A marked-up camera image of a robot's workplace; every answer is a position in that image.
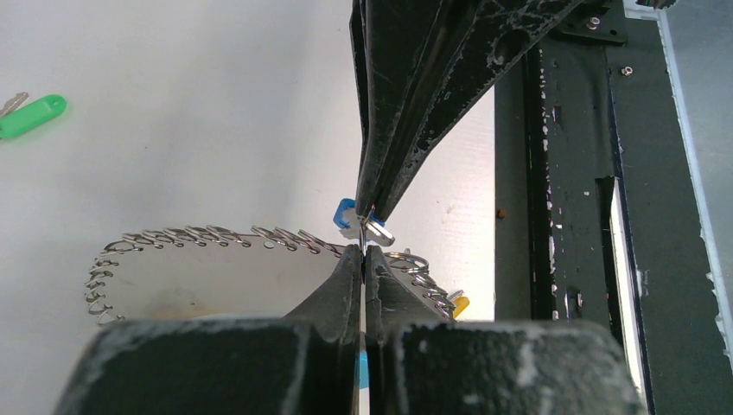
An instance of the gray floor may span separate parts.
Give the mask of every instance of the gray floor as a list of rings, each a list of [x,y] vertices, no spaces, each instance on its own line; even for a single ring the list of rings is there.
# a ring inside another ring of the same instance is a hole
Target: gray floor
[[[720,273],[733,299],[731,20],[733,2],[728,0],[683,1],[667,11]]]

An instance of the black metal frame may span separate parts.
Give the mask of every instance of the black metal frame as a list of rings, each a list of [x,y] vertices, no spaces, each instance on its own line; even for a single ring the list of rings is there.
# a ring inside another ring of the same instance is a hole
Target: black metal frame
[[[659,30],[626,28],[624,46],[548,36],[497,83],[496,200],[507,217],[496,227],[496,315],[582,316],[622,345],[608,231],[616,177],[649,410],[728,412],[733,374]],[[566,307],[578,292],[583,306]]]

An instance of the key with green tag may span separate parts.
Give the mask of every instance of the key with green tag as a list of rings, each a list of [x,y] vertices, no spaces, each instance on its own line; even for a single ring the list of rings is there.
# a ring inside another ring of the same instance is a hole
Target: key with green tag
[[[63,97],[47,95],[13,111],[12,107],[18,107],[27,97],[28,94],[23,97],[20,93],[3,108],[2,112],[7,113],[0,116],[0,138],[18,137],[60,116],[67,109],[67,101]]]

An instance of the yellow object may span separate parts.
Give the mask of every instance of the yellow object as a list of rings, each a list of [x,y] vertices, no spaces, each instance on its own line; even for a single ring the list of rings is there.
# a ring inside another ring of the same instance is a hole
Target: yellow object
[[[458,317],[463,311],[468,307],[471,302],[468,300],[468,297],[458,297],[455,300],[453,300],[453,304],[456,305],[456,309],[453,310],[453,318]]]

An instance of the key tag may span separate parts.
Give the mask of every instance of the key tag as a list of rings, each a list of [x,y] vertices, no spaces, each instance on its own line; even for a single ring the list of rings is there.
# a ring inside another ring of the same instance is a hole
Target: key tag
[[[0,118],[0,138],[13,138],[60,116],[67,101],[60,95],[47,95]]]

